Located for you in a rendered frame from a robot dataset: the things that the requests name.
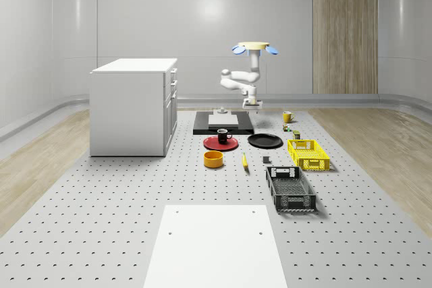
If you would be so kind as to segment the red plate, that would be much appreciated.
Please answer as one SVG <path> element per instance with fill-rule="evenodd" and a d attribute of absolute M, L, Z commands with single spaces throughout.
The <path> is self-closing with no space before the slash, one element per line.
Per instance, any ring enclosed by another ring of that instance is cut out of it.
<path fill-rule="evenodd" d="M 236 149 L 238 141 L 235 138 L 228 138 L 226 142 L 220 143 L 218 136 L 211 136 L 204 139 L 203 145 L 209 150 L 228 151 Z"/>

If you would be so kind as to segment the yellow bowl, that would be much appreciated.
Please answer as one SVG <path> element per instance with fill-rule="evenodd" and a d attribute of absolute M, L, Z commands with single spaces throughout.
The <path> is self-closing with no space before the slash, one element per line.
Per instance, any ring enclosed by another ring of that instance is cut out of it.
<path fill-rule="evenodd" d="M 204 165 L 216 169 L 223 165 L 223 153 L 217 150 L 210 150 L 204 153 Z"/>

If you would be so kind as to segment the yellow basket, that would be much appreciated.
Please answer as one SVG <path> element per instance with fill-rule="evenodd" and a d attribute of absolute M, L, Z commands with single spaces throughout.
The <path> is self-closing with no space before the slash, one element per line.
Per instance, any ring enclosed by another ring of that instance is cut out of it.
<path fill-rule="evenodd" d="M 288 152 L 303 170 L 329 170 L 329 156 L 316 140 L 288 140 Z"/>

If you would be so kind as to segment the black plate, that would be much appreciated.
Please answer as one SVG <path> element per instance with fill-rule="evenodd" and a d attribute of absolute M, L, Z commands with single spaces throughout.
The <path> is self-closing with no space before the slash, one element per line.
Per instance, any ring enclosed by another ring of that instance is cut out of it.
<path fill-rule="evenodd" d="M 253 134 L 248 137 L 248 142 L 254 147 L 264 149 L 279 148 L 283 145 L 282 139 L 273 134 Z"/>

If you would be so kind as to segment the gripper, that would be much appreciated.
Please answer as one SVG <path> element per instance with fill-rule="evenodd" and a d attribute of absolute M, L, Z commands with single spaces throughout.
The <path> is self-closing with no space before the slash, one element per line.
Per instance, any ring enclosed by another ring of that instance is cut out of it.
<path fill-rule="evenodd" d="M 263 107 L 263 102 L 261 100 L 255 100 L 251 102 L 250 99 L 244 99 L 244 102 L 242 104 L 242 108 L 246 111 L 255 111 L 258 113 L 260 109 Z"/>

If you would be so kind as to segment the dark grey basket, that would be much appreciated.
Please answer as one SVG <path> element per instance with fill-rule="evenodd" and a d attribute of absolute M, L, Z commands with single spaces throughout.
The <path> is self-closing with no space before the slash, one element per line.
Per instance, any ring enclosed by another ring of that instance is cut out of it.
<path fill-rule="evenodd" d="M 266 178 L 277 210 L 316 209 L 316 193 L 300 167 L 267 167 Z"/>

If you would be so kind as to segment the white cabinet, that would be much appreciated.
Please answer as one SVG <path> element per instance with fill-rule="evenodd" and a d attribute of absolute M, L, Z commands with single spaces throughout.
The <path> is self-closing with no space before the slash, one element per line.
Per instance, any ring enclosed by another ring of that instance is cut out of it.
<path fill-rule="evenodd" d="M 118 59 L 90 73 L 90 155 L 165 156 L 177 125 L 177 59 Z"/>

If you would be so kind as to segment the white board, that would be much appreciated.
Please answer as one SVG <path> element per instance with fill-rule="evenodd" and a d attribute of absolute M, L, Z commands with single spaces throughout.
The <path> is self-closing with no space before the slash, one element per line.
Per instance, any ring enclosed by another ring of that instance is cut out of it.
<path fill-rule="evenodd" d="M 264 205 L 167 205 L 144 288 L 287 288 Z"/>

